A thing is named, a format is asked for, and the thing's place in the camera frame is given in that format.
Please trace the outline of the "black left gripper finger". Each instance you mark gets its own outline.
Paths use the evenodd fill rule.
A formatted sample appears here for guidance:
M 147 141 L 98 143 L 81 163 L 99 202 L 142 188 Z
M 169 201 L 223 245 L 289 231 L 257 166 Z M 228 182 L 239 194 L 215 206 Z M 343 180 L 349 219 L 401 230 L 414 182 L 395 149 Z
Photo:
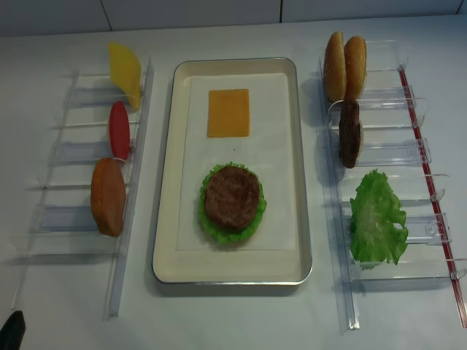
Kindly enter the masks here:
M 22 311 L 13 312 L 0 331 L 1 350 L 19 350 L 26 332 Z

